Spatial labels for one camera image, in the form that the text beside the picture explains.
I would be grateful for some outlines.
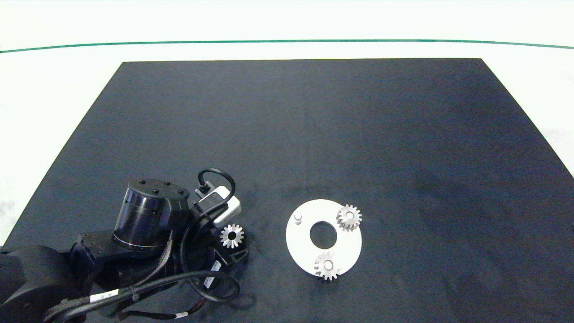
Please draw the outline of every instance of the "robotic arm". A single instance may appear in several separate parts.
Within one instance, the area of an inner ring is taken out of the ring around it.
[[[226,178],[231,190],[205,181],[209,172]],[[199,172],[198,181],[191,204],[190,192],[170,182],[129,182],[115,228],[81,233],[69,251],[2,250],[0,323],[83,322],[94,310],[115,320],[168,320],[199,310],[205,300],[235,298],[239,283],[229,272],[248,255],[243,229],[228,225],[241,212],[235,182],[215,168]],[[189,310],[126,311],[182,280],[200,294]],[[218,293],[229,288],[226,295]]]

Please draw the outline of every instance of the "green line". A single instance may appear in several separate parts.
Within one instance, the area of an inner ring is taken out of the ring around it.
[[[87,46],[111,46],[111,45],[250,44],[250,43],[472,43],[472,44],[516,45],[516,46],[574,49],[574,46],[513,43],[510,41],[487,41],[487,40],[457,40],[457,39],[276,39],[276,40],[126,41],[126,42],[120,42],[120,43],[71,44],[71,45],[32,47],[32,48],[21,48],[21,49],[8,49],[5,51],[0,51],[0,53],[39,51],[41,49],[54,49],[54,48],[87,47]]]

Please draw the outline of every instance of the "black cable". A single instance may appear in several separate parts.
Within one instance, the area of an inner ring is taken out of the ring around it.
[[[195,240],[198,238],[199,233],[201,232],[201,230],[209,223],[204,224],[203,226],[200,226],[197,230],[197,234],[192,238],[192,240],[190,242],[187,242],[189,239],[189,234],[191,233],[191,230],[193,229],[193,227],[195,227],[198,223],[201,223],[201,221],[206,218],[206,216],[212,212],[213,210],[216,210],[222,206],[224,206],[227,202],[229,202],[229,200],[233,197],[233,195],[235,194],[235,181],[233,180],[233,178],[231,177],[231,175],[229,175],[228,173],[219,170],[217,168],[206,168],[202,171],[200,171],[197,174],[197,179],[199,181],[199,185],[200,185],[200,190],[202,187],[207,187],[209,189],[209,187],[207,186],[205,180],[203,179],[203,175],[205,173],[214,173],[214,174],[218,174],[223,176],[225,179],[227,179],[227,181],[229,182],[230,186],[231,186],[231,190],[229,192],[229,194],[227,194],[227,196],[219,203],[217,203],[216,205],[213,205],[212,207],[210,207],[209,209],[203,211],[201,214],[198,215],[198,217],[192,221],[187,228],[185,228],[185,232],[183,234],[183,237],[181,238],[181,243],[180,243],[180,264],[181,264],[181,269],[184,272],[189,271],[189,267],[187,265],[187,245],[188,244],[193,244],[193,242],[195,242]],[[202,297],[204,297],[205,299],[208,299],[212,302],[227,302],[230,301],[233,298],[229,298],[229,297],[219,297],[219,296],[215,296],[212,294],[209,294],[208,292],[206,292],[197,282],[195,282],[193,279],[189,279],[188,280],[189,284],[191,285],[191,287],[193,287],[193,289],[200,294]]]
[[[205,180],[203,179],[203,174],[208,173],[208,172],[221,175],[225,179],[227,179],[227,181],[229,182],[229,185],[231,185],[231,191],[229,192],[229,194],[227,194],[227,196],[223,199],[223,201],[217,203],[216,205],[213,205],[212,207],[210,207],[206,211],[203,211],[202,214],[211,213],[211,212],[217,210],[218,208],[224,206],[225,204],[227,204],[227,202],[229,202],[229,200],[231,200],[231,198],[235,194],[235,181],[233,180],[233,177],[231,177],[231,175],[229,175],[228,173],[226,173],[222,170],[219,170],[217,168],[206,168],[206,169],[200,171],[199,173],[197,173],[197,179],[199,181],[199,190],[202,193],[204,193],[204,194],[207,193],[207,191],[204,191],[205,189],[209,190],[209,186],[206,184]]]
[[[193,287],[193,289],[195,289],[195,291],[201,295],[201,298],[199,299],[199,301],[192,307],[190,308],[188,311],[186,311],[188,314],[194,313],[196,311],[198,311],[204,303],[205,299],[208,299],[210,301],[214,301],[214,302],[227,302],[230,301],[232,299],[234,299],[235,297],[237,297],[237,295],[239,294],[239,282],[237,282],[237,280],[231,276],[228,273],[225,272],[220,272],[220,271],[189,271],[189,267],[187,266],[187,251],[186,251],[186,245],[187,243],[185,243],[188,239],[189,239],[189,233],[191,232],[192,228],[197,225],[198,223],[201,222],[201,220],[203,220],[204,218],[206,218],[206,216],[214,211],[217,210],[220,207],[223,207],[227,202],[229,202],[229,200],[234,196],[235,194],[235,181],[233,180],[233,178],[231,177],[231,175],[229,175],[228,173],[219,170],[217,168],[206,168],[202,171],[200,171],[197,175],[197,178],[199,180],[199,184],[200,184],[200,191],[202,191],[203,193],[206,193],[207,191],[204,191],[205,188],[207,188],[207,190],[209,190],[209,187],[207,186],[203,175],[205,173],[214,173],[214,174],[218,174],[221,175],[222,177],[224,177],[225,179],[227,179],[227,181],[229,182],[230,186],[231,186],[231,190],[229,192],[229,194],[227,194],[227,196],[220,201],[219,203],[217,203],[216,205],[213,205],[212,207],[208,208],[207,210],[203,211],[201,214],[198,215],[198,217],[192,221],[186,228],[185,228],[185,232],[184,235],[181,239],[181,244],[180,244],[180,264],[181,264],[181,268],[183,269],[184,273],[183,274],[179,274],[179,275],[173,275],[173,276],[169,276],[166,278],[161,278],[161,279],[157,279],[154,280],[152,282],[146,283],[146,284],[142,284],[138,287],[134,287],[132,286],[130,289],[128,289],[127,291],[124,291],[123,293],[126,294],[130,294],[131,296],[133,296],[133,294],[140,294],[143,293],[144,291],[148,291],[160,286],[163,286],[164,284],[168,284],[168,283],[172,283],[175,281],[179,281],[179,280],[184,280],[187,279],[188,282],[191,284],[191,286]],[[201,230],[208,225],[210,222],[207,222],[206,224],[204,224],[203,226],[201,226],[198,229],[198,233],[201,232]],[[189,244],[192,244],[197,237],[199,236],[199,234],[197,234],[196,236],[193,237],[192,241],[189,242]],[[201,275],[201,274],[205,274],[205,273],[216,273],[215,275]],[[163,282],[164,280],[168,279],[168,278],[175,278],[178,276],[183,276],[185,274],[188,274],[189,276],[185,277],[185,278],[179,278],[176,280],[170,280],[169,282],[163,283],[159,286],[156,287],[152,287],[149,288],[149,286],[154,286],[158,283]],[[228,280],[231,282],[232,287],[233,287],[233,293],[227,295],[227,296],[215,296],[212,294],[209,294],[208,292],[206,292],[201,286],[198,285],[198,283],[196,283],[193,278],[206,278],[206,277],[214,277],[214,278],[220,278],[223,280]],[[130,295],[128,295],[127,297],[125,295],[122,294],[118,294],[116,296],[113,297],[109,297],[106,299],[103,299],[101,301],[95,302],[95,303],[89,303],[89,304],[83,304],[71,309],[65,309],[62,310],[62,314],[59,313],[52,313],[52,315],[50,315],[51,317],[54,317],[55,315],[59,315],[57,317],[57,321],[56,322],[65,322],[73,317],[79,316],[79,315],[83,315],[86,314],[88,312],[91,312],[93,310],[96,309],[100,309],[101,307],[110,305],[110,304],[114,304],[114,303],[118,303],[121,301],[124,301],[128,298],[131,297]],[[164,314],[164,313],[149,313],[149,312],[140,312],[140,311],[128,311],[124,313],[127,316],[143,316],[143,317],[150,317],[150,318],[155,318],[158,320],[172,320],[174,318],[177,318],[177,316],[175,314]]]
[[[123,288],[120,289],[120,292],[116,296],[108,297],[102,299],[100,301],[96,301],[94,303],[83,304],[71,309],[65,309],[60,312],[54,313],[49,318],[45,318],[44,322],[51,322],[53,317],[56,317],[54,322],[55,323],[64,323],[72,318],[80,315],[84,315],[88,312],[101,309],[105,306],[112,305],[115,303],[119,303],[125,301],[127,299],[133,298],[134,296],[145,293],[152,289],[156,289],[163,285],[171,284],[174,282],[178,282],[180,280],[189,279],[189,278],[206,278],[206,277],[216,277],[224,280],[228,280],[231,282],[233,286],[233,291],[230,294],[231,298],[237,297],[239,294],[239,282],[231,275],[221,272],[221,271],[211,271],[211,270],[201,270],[201,271],[190,271],[185,272],[183,274],[172,275],[164,278],[160,278],[154,280],[149,283],[142,284],[138,287],[131,287],[131,288]]]
[[[193,314],[193,313],[197,312],[198,310],[200,310],[203,307],[204,303],[205,303],[205,298],[203,298],[203,297],[199,298],[199,300],[195,303],[195,305],[193,305],[190,309],[185,311],[185,313],[186,313],[185,316],[188,316],[188,315]],[[149,313],[149,312],[141,312],[141,311],[127,311],[127,312],[124,312],[124,315],[125,315],[125,317],[128,317],[128,316],[149,317],[149,318],[154,318],[156,320],[173,320],[175,318],[182,317],[182,316],[178,316],[177,314]]]

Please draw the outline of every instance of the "black cylindrical motor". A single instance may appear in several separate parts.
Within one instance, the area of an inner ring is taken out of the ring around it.
[[[113,239],[131,250],[163,247],[169,231],[189,217],[189,191],[157,179],[132,180],[115,224]]]

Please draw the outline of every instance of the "gear teeth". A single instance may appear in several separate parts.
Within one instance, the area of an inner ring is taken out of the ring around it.
[[[347,213],[352,213],[352,218],[348,218]],[[345,206],[341,207],[341,209],[337,212],[336,219],[339,227],[346,232],[355,230],[363,220],[361,218],[360,210],[353,206],[353,204],[346,204]]]
[[[336,261],[334,261],[333,256],[334,254],[327,252],[322,253],[317,257],[317,259],[315,260],[315,266],[313,268],[316,270],[315,275],[323,277],[325,280],[337,279],[337,275],[339,275],[340,268],[336,265]],[[326,262],[331,263],[331,265],[329,266],[331,269],[325,267]]]
[[[229,239],[229,234],[231,232],[235,233],[235,237],[233,239]],[[238,247],[239,244],[242,242],[243,234],[244,232],[241,226],[236,224],[227,225],[221,231],[221,235],[219,236],[221,238],[220,242],[223,244],[224,247],[233,249],[235,247]]]

